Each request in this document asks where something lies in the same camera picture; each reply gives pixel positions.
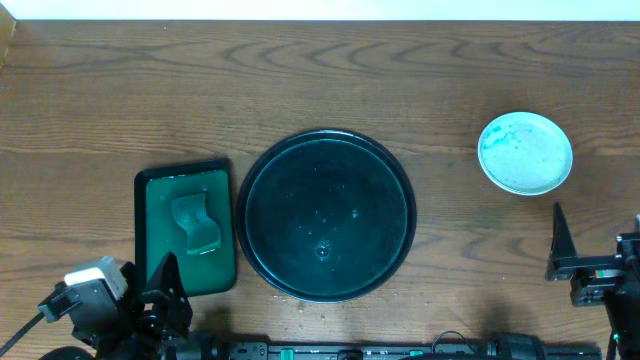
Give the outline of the green scrubbing sponge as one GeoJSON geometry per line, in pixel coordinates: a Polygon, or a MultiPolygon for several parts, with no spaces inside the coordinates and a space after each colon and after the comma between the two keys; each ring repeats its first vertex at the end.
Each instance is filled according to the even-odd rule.
{"type": "Polygon", "coordinates": [[[183,196],[172,201],[175,222],[186,234],[186,253],[203,255],[221,246],[221,227],[207,212],[207,194],[183,196]]]}

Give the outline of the mint green plate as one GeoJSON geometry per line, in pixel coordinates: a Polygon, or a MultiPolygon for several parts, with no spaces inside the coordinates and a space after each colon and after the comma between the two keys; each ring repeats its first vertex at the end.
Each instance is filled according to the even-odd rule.
{"type": "Polygon", "coordinates": [[[481,169],[496,186],[522,196],[538,196],[569,176],[573,149],[565,132],[532,112],[510,112],[492,120],[477,142],[481,169]]]}

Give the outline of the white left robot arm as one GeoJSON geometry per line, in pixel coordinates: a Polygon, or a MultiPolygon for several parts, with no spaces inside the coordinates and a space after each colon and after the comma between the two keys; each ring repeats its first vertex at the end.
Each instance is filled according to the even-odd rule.
{"type": "Polygon", "coordinates": [[[224,357],[210,332],[192,332],[193,310],[176,256],[168,252],[150,280],[141,284],[136,266],[110,256],[65,275],[39,305],[47,322],[67,316],[72,336],[95,350],[63,347],[47,359],[201,359],[224,357]]]}

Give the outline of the black rectangular water tray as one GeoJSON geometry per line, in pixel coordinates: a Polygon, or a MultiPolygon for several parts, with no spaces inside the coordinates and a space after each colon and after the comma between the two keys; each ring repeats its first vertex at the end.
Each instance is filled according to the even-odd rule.
{"type": "Polygon", "coordinates": [[[230,161],[216,159],[139,172],[134,179],[135,264],[145,285],[167,252],[176,255],[189,297],[222,293],[236,283],[230,161]],[[175,222],[172,201],[206,193],[207,212],[221,227],[221,246],[203,255],[186,253],[186,234],[175,222]]]}

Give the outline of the round black serving tray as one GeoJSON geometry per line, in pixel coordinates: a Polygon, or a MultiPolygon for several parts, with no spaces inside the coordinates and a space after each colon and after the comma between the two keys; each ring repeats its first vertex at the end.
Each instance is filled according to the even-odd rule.
{"type": "Polygon", "coordinates": [[[267,283],[304,301],[368,294],[406,259],[416,199],[397,158],[363,134],[295,134],[264,152],[236,203],[238,241],[267,283]]]}

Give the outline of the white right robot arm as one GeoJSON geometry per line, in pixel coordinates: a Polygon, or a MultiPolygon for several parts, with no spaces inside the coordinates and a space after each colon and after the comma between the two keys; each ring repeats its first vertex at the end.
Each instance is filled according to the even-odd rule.
{"type": "Polygon", "coordinates": [[[553,204],[547,281],[568,280],[575,307],[604,306],[611,328],[607,357],[639,357],[639,232],[619,234],[616,252],[578,255],[561,205],[553,204]]]}

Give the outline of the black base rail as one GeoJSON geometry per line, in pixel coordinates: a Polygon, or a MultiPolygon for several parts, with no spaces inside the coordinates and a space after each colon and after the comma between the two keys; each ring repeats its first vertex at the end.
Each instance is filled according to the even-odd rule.
{"type": "Polygon", "coordinates": [[[227,360],[386,360],[454,359],[484,356],[490,359],[601,359],[602,350],[590,346],[549,346],[537,339],[516,336],[485,341],[438,341],[436,344],[268,344],[235,342],[220,348],[227,360]]]}

